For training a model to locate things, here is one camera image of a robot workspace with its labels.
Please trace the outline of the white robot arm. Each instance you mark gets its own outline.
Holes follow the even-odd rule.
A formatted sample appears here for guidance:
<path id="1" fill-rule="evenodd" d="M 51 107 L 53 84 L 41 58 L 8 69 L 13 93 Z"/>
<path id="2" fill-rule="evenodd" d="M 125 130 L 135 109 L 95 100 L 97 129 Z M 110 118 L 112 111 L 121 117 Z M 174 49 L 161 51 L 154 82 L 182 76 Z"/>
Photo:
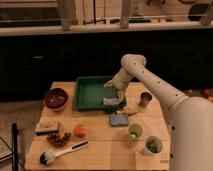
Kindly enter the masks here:
<path id="1" fill-rule="evenodd" d="M 115 87 L 122 101 L 129 83 L 137 78 L 166 108 L 174 127 L 169 171 L 213 171 L 213 103 L 202 97 L 189 97 L 145 65 L 143 55 L 124 55 L 119 72 L 104 86 Z"/>

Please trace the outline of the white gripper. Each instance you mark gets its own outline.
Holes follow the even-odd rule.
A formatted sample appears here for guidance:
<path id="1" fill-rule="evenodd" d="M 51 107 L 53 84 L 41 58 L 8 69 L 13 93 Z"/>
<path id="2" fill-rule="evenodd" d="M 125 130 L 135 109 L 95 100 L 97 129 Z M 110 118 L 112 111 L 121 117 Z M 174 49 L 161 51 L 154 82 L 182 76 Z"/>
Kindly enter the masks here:
<path id="1" fill-rule="evenodd" d="M 104 84 L 104 87 L 114 86 L 117 89 L 117 100 L 118 104 L 126 105 L 126 89 L 129 85 L 129 80 L 116 74 L 111 80 Z"/>

